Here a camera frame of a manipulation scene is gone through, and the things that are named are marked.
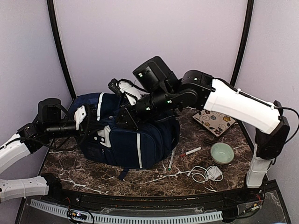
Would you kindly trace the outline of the navy blue student backpack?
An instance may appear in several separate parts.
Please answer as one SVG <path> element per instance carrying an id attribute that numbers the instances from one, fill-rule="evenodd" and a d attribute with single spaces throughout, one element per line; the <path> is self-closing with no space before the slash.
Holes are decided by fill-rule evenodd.
<path id="1" fill-rule="evenodd" d="M 89 135 L 80 144 L 84 156 L 92 161 L 120 166 L 123 180 L 129 169 L 150 169 L 166 159 L 179 142 L 180 124 L 172 112 L 166 112 L 157 120 L 150 120 L 137 131 L 120 128 L 115 118 L 118 110 L 127 102 L 111 93 L 89 93 L 78 96 L 69 108 L 70 115 L 89 104 L 95 110 L 95 127 L 89 127 Z"/>

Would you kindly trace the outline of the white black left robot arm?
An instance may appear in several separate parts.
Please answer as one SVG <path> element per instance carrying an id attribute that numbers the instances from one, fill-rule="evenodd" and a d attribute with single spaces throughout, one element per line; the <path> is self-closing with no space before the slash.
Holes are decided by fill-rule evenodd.
<path id="1" fill-rule="evenodd" d="M 50 145 L 51 140 L 76 137 L 82 144 L 95 130 L 95 122 L 102 114 L 101 103 L 84 103 L 73 114 L 69 114 L 58 98 L 47 98 L 39 102 L 36 118 L 18 129 L 16 134 L 0 147 L 1 172 L 42 147 L 58 151 L 58 147 Z M 62 184 L 53 174 L 0 181 L 1 202 L 29 196 L 48 196 L 55 203 L 66 200 Z"/>

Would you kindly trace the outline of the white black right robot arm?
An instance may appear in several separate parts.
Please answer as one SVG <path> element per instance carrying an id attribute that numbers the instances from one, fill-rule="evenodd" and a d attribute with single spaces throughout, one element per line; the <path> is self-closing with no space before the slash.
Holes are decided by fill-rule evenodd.
<path id="1" fill-rule="evenodd" d="M 249 202 L 262 185 L 270 163 L 291 140 L 290 125 L 278 101 L 266 102 L 237 89 L 220 78 L 198 70 L 177 78 L 161 57 L 155 56 L 133 71 L 137 86 L 122 79 L 116 91 L 129 103 L 122 107 L 116 122 L 123 128 L 137 129 L 141 123 L 172 109 L 185 107 L 220 112 L 255 127 L 255 148 L 246 186 L 238 198 Z"/>

